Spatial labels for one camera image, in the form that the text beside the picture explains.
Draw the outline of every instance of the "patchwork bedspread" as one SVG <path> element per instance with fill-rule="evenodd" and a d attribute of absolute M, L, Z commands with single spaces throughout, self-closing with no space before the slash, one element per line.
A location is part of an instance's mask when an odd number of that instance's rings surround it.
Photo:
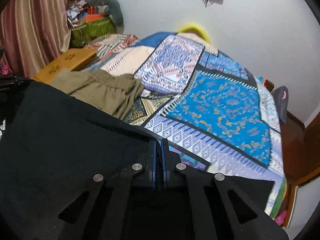
<path fill-rule="evenodd" d="M 241 64 L 195 34 L 161 32 L 113 51 L 96 69 L 142 80 L 124 121 L 167 138 L 184 163 L 274 181 L 265 212 L 275 217 L 285 187 L 279 119 L 269 91 Z"/>

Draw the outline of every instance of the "folded clothing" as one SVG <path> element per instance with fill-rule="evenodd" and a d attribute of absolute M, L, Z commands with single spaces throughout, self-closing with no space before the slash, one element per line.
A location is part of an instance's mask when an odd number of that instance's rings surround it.
<path fill-rule="evenodd" d="M 132 74 L 114 77 L 104 70 L 63 69 L 50 85 L 121 120 L 144 89 L 141 80 Z"/>

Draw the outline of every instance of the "pink curtain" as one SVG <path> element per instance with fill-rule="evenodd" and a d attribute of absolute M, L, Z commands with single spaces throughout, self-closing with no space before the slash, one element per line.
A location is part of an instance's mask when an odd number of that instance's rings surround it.
<path fill-rule="evenodd" d="M 29 78 L 68 50 L 68 0 L 10 0 L 0 21 L 1 62 Z"/>

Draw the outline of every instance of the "green plastic bag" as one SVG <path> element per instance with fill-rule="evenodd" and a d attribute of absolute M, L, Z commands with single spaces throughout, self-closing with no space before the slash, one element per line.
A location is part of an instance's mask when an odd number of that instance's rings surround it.
<path fill-rule="evenodd" d="M 109 33 L 116 33 L 116 26 L 109 18 L 101 18 L 71 29 L 71 47 L 83 48 L 90 41 Z"/>

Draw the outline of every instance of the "silver bolt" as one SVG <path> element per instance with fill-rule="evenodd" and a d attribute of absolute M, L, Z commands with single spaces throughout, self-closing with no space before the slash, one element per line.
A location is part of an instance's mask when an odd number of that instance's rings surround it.
<path fill-rule="evenodd" d="M 187 166 L 184 163 L 178 163 L 176 167 L 178 170 L 184 170 Z"/>
<path fill-rule="evenodd" d="M 101 174 L 96 174 L 93 176 L 93 180 L 96 182 L 102 181 L 103 180 L 103 175 Z"/>
<path fill-rule="evenodd" d="M 224 180 L 224 175 L 223 175 L 222 173 L 217 173 L 217 174 L 214 176 L 214 178 L 215 178 L 216 180 L 222 181 L 222 180 Z"/>
<path fill-rule="evenodd" d="M 138 170 L 141 170 L 142 169 L 142 165 L 140 163 L 136 163 L 134 165 L 132 165 L 132 168 L 135 170 L 135 171 L 138 171 Z"/>

